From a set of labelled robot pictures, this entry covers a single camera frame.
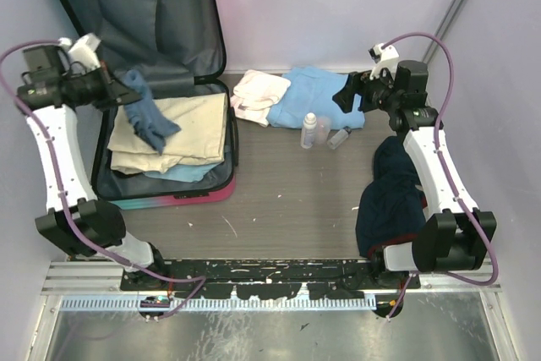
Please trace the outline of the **clear plastic cup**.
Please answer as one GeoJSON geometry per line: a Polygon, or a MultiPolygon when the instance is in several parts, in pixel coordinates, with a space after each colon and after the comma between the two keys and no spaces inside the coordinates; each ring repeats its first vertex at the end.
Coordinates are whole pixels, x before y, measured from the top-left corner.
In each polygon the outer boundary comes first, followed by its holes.
{"type": "Polygon", "coordinates": [[[325,116],[318,116],[316,119],[315,143],[323,145],[327,142],[331,131],[331,120],[325,116]]]}

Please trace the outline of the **small clear vial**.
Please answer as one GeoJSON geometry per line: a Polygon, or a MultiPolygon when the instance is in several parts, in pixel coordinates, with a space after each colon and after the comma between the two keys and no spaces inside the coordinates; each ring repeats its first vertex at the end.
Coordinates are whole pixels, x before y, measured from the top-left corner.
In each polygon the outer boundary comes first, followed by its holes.
{"type": "Polygon", "coordinates": [[[331,150],[338,148],[351,134],[352,130],[349,127],[344,127],[338,130],[328,141],[327,146],[331,150]]]}

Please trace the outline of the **dark blue patterned cloth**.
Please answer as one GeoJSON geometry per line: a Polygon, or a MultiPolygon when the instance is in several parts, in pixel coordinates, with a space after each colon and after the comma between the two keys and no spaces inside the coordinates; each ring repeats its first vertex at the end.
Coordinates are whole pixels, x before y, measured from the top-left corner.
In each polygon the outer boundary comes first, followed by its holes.
{"type": "Polygon", "coordinates": [[[180,132],[181,128],[161,113],[150,87],[138,70],[129,70],[123,76],[123,83],[141,97],[139,101],[124,106],[134,133],[152,150],[162,154],[167,138],[180,132]]]}

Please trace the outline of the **white plastic bottle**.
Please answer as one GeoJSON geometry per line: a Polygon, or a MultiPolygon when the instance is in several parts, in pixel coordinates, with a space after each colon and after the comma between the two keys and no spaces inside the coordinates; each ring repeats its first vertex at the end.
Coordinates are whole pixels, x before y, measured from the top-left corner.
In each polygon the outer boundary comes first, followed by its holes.
{"type": "Polygon", "coordinates": [[[317,129],[317,117],[314,113],[309,112],[303,119],[303,127],[301,131],[300,145],[304,149],[310,149],[315,142],[317,129]]]}

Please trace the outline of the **beige cloth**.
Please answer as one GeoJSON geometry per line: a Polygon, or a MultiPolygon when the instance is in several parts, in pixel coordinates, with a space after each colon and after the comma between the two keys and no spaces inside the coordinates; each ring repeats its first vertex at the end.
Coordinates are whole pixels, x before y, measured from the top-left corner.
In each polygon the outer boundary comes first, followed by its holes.
{"type": "Polygon", "coordinates": [[[181,130],[166,137],[160,154],[135,135],[120,107],[107,145],[113,171],[164,173],[176,165],[202,166],[224,160],[228,107],[224,93],[159,99],[156,105],[181,130]]]}

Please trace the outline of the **light blue pants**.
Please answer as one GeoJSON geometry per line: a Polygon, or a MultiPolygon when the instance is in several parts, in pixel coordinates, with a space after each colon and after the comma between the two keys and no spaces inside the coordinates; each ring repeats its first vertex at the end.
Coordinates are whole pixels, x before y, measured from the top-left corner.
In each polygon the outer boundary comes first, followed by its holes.
{"type": "Polygon", "coordinates": [[[147,171],[143,174],[148,178],[161,179],[181,183],[197,183],[204,179],[205,175],[222,163],[211,163],[205,165],[175,165],[165,172],[147,171]]]}

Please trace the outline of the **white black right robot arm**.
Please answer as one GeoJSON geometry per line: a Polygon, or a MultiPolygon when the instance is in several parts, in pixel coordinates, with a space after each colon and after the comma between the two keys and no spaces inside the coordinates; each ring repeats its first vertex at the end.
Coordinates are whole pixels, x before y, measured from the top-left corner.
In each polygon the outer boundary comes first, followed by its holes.
{"type": "Polygon", "coordinates": [[[371,260],[375,285],[388,288],[401,271],[438,273],[465,283],[466,271],[490,258],[495,283],[498,265],[490,247],[497,222],[482,211],[462,184],[446,147],[437,109],[427,103],[429,72],[424,63],[406,60],[395,74],[353,72],[332,97],[351,112],[356,99],[361,112],[381,110],[394,135],[373,157],[373,180],[359,202],[358,251],[371,260]]]}

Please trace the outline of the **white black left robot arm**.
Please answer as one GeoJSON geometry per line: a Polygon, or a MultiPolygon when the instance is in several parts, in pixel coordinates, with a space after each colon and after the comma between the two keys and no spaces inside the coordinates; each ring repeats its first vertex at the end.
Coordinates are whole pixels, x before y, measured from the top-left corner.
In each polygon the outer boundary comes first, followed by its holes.
{"type": "Polygon", "coordinates": [[[90,186],[79,149],[79,106],[114,106],[134,92],[110,79],[94,50],[33,41],[24,49],[27,71],[16,106],[35,137],[46,180],[46,213],[38,233],[70,256],[100,255],[122,265],[128,277],[150,290],[169,280],[159,250],[130,234],[120,209],[99,200],[90,186]]]}

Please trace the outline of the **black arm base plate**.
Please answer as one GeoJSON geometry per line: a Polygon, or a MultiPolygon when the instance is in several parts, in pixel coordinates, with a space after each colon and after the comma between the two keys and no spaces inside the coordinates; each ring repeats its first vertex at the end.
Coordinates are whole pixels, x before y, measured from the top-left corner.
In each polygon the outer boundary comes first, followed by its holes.
{"type": "Polygon", "coordinates": [[[226,299],[233,293],[242,300],[292,299],[305,287],[310,300],[364,298],[369,290],[399,290],[407,273],[383,271],[364,260],[171,260],[169,276],[185,283],[162,282],[145,277],[123,276],[120,289],[171,290],[186,298],[197,285],[191,280],[205,276],[196,298],[226,299]]]}

